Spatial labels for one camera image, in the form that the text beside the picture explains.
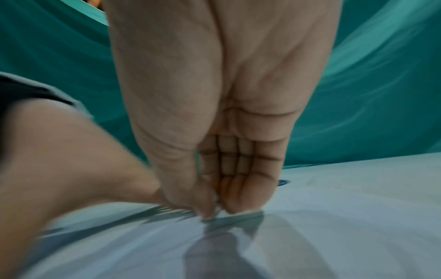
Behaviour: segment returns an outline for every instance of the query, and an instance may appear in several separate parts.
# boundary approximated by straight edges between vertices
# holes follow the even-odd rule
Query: skin
[[[166,198],[210,217],[274,193],[338,0],[106,0],[132,129]],[[195,152],[200,154],[200,173]]]
[[[8,113],[0,172],[0,278],[14,278],[43,226],[92,204],[170,205],[154,174],[69,106],[21,102]]]

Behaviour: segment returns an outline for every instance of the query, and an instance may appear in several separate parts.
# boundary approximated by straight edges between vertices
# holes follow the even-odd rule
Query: hand
[[[133,131],[170,202],[204,217],[215,195],[230,213],[263,206],[340,2],[108,0],[106,12]]]
[[[110,201],[170,205],[154,174],[73,108],[29,100],[7,123],[2,176],[15,182],[5,191],[41,203],[48,218]]]

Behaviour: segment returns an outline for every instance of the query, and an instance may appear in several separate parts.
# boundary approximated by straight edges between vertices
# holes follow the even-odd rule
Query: teal fabric
[[[51,84],[142,157],[103,13],[80,0],[1,0],[0,71]],[[441,151],[441,0],[345,0],[333,53],[286,167]]]

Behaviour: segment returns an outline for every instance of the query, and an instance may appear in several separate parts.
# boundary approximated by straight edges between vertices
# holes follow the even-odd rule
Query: green drape
[[[441,151],[441,0],[345,0],[287,167]],[[103,13],[80,0],[1,0],[0,71],[51,84],[142,157]]]

